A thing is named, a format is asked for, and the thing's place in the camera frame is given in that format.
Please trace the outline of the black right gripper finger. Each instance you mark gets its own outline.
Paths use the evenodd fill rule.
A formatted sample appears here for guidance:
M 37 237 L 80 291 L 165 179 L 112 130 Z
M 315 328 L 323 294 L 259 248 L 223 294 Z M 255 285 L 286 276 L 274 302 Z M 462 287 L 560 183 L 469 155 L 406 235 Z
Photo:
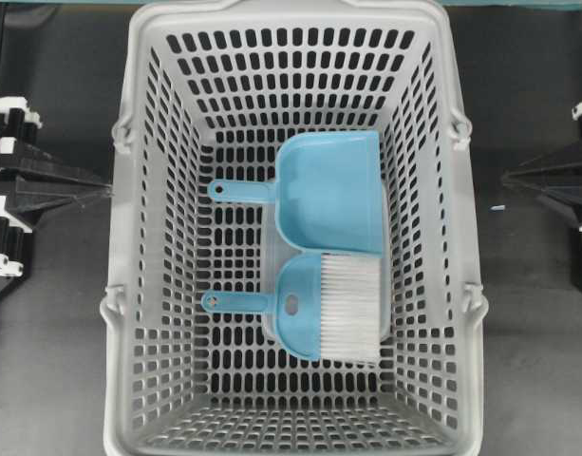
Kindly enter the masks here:
M 582 178 L 582 139 L 521 163 L 504 172 L 501 181 L 541 186 L 552 178 Z
M 582 227 L 582 183 L 541 185 L 539 200 L 563 216 L 573 227 Z

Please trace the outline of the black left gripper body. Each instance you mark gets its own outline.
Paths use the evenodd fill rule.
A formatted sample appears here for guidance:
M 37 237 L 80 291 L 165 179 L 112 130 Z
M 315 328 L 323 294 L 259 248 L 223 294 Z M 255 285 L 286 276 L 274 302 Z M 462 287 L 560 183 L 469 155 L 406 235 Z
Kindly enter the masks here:
M 23 96 L 0 97 L 0 159 L 11 159 L 22 145 L 34 145 L 43 126 Z M 32 233 L 13 207 L 20 172 L 0 165 L 0 278 L 20 278 L 26 269 L 25 237 Z

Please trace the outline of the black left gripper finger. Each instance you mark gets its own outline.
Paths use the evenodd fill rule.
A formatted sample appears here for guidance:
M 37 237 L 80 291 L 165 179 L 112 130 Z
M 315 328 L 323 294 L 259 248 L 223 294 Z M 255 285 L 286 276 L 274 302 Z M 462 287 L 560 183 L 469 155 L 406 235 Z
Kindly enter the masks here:
M 110 197 L 110 184 L 17 177 L 14 183 L 14 215 L 27 224 L 36 224 L 45 212 L 73 205 L 86 207 L 91 202 Z
M 0 171 L 52 181 L 105 186 L 105 179 L 92 171 L 68 164 L 35 145 L 19 140 L 0 140 Z

